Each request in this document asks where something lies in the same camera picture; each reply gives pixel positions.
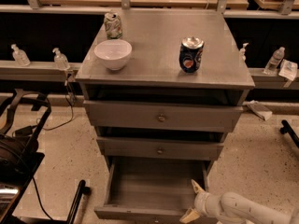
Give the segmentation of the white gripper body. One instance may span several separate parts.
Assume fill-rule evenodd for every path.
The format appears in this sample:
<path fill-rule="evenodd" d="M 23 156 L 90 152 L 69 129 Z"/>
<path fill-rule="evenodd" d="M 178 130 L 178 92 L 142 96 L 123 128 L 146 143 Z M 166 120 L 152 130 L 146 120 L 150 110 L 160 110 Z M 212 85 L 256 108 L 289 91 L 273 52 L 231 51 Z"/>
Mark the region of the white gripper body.
<path fill-rule="evenodd" d="M 194 200 L 194 208 L 200 214 L 207 217 L 217 217 L 221 211 L 221 197 L 208 192 L 199 192 Z"/>

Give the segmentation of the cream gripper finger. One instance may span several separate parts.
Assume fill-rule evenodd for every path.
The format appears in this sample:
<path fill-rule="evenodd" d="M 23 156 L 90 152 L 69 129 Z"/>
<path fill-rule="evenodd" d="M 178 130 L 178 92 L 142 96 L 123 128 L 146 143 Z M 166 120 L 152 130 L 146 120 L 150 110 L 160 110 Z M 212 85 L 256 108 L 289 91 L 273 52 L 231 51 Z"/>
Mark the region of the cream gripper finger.
<path fill-rule="evenodd" d="M 180 218 L 180 222 L 182 224 L 189 224 L 192 221 L 195 221 L 197 218 L 200 217 L 200 214 L 194 209 L 189 208 L 186 213 Z"/>
<path fill-rule="evenodd" d="M 204 192 L 204 189 L 195 180 L 192 180 L 192 188 L 196 194 Z"/>

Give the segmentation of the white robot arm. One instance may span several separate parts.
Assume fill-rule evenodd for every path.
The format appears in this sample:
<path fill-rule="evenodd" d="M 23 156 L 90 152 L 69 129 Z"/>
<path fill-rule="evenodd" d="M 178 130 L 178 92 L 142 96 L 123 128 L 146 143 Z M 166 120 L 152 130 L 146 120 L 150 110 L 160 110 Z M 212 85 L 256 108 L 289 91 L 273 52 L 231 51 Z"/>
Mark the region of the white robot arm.
<path fill-rule="evenodd" d="M 235 192 L 214 195 L 195 180 L 192 180 L 192 188 L 196 196 L 193 206 L 179 220 L 183 224 L 199 217 L 214 217 L 218 220 L 217 224 L 299 224 L 297 209 L 287 215 Z"/>

